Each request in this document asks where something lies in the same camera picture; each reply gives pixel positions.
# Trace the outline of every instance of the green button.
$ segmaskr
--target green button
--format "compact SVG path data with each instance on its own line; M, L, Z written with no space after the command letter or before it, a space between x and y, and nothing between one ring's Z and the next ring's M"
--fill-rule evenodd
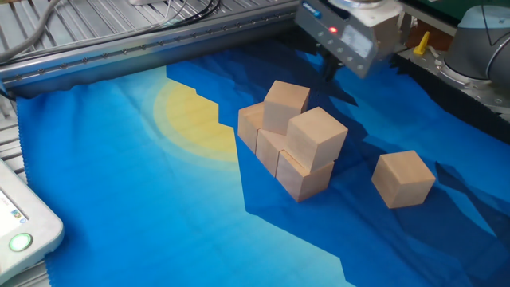
M32 235L30 234L18 234L10 239L9 247L11 250L19 252L30 247L32 244Z

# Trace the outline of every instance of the blue fabric mat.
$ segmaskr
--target blue fabric mat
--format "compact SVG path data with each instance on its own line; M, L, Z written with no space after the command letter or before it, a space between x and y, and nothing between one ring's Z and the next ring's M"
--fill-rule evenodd
M396 69L324 84L319 64L267 41L20 99L29 185L65 224L52 286L510 285L510 147ZM349 128L330 187L301 204L234 136L275 80ZM371 173L407 150L437 182L388 210Z

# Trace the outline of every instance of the wooden cube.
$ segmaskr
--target wooden cube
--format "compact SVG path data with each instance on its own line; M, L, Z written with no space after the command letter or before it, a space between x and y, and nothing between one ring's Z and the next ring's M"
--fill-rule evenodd
M436 181L415 151L381 155L372 182L389 208L422 204Z
M283 150L278 159L277 179L297 202L301 202L328 188L334 165L331 162L309 172Z
M275 81L264 99L264 129L285 135L288 120L306 111L310 88Z
M307 171L338 159L347 128L322 108L314 108L288 122L285 150Z
M254 104L239 110L237 134L253 153L257 150L257 134L262 128L264 103Z
M271 175L277 175L278 155L285 147L285 136L261 128L257 136L257 158Z

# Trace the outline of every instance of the white device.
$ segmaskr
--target white device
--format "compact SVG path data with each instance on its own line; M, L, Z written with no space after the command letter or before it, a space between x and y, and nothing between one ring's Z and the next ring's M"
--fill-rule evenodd
M0 160L0 285L54 251L62 221Z

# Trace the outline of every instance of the stack of wooden blocks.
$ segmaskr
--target stack of wooden blocks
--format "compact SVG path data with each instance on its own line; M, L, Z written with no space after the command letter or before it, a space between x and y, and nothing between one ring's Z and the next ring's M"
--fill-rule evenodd
M263 103L239 111L237 133L301 202L325 190L347 128L322 108L306 111L310 89L275 81Z

